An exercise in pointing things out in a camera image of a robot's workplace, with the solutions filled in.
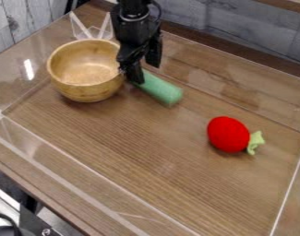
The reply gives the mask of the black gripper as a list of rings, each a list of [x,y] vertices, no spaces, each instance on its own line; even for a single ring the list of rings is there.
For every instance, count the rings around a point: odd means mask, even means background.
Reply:
[[[119,0],[111,18],[120,42],[117,60],[131,82],[145,83],[141,60],[155,67],[163,61],[163,8],[156,0]]]

